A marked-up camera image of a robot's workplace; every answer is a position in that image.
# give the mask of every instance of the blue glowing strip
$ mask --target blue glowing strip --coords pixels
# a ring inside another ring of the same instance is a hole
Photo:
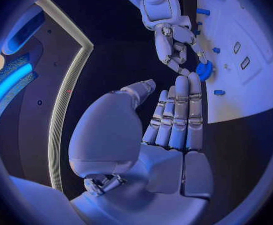
[[[33,66],[30,63],[23,65],[9,75],[4,81],[0,84],[0,100],[3,96],[22,78],[29,74],[33,70]]]

